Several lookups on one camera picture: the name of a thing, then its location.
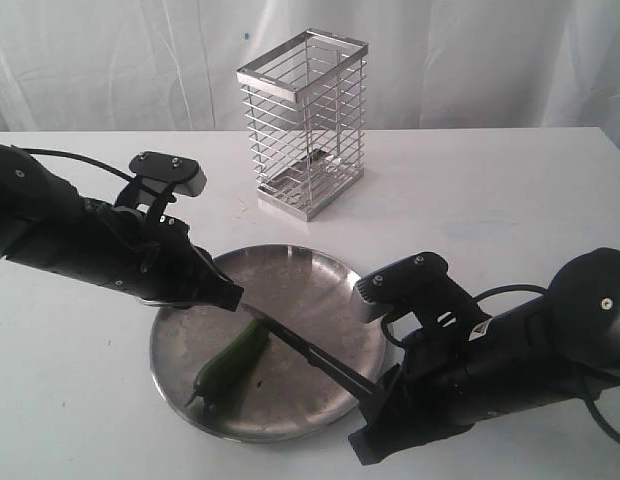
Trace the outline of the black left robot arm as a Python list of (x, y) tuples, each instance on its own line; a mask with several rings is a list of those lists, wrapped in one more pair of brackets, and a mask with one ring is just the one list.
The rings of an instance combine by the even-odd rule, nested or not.
[(165, 212), (177, 196), (203, 191), (197, 161), (144, 151), (109, 203), (82, 196), (38, 161), (42, 153), (0, 144), (0, 260), (158, 306), (237, 309), (242, 287)]

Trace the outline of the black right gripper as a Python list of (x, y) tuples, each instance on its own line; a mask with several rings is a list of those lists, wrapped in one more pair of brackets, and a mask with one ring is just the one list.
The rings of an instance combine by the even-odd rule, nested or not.
[(483, 345), (489, 319), (458, 340), (431, 341), (419, 330), (399, 340), (382, 331), (404, 351), (400, 364), (386, 371), (376, 390), (359, 403), (365, 425), (348, 436), (359, 462), (378, 464), (388, 456), (460, 435), (495, 409), (495, 366)]

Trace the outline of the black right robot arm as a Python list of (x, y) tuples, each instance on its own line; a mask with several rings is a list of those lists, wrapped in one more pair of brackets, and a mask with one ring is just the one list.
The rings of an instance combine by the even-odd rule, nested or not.
[(574, 398), (592, 403), (620, 386), (620, 251), (599, 248), (562, 267), (535, 299), (485, 313), (422, 252), (355, 285), (365, 321), (413, 313), (400, 364), (360, 403), (365, 425), (349, 436), (364, 465), (470, 430), (494, 417)]

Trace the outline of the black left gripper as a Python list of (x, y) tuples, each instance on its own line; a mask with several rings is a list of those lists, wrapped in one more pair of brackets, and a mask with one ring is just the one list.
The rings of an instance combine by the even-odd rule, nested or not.
[(191, 243), (181, 221), (86, 199), (79, 233), (79, 279), (85, 283), (153, 308), (239, 307), (244, 289)]

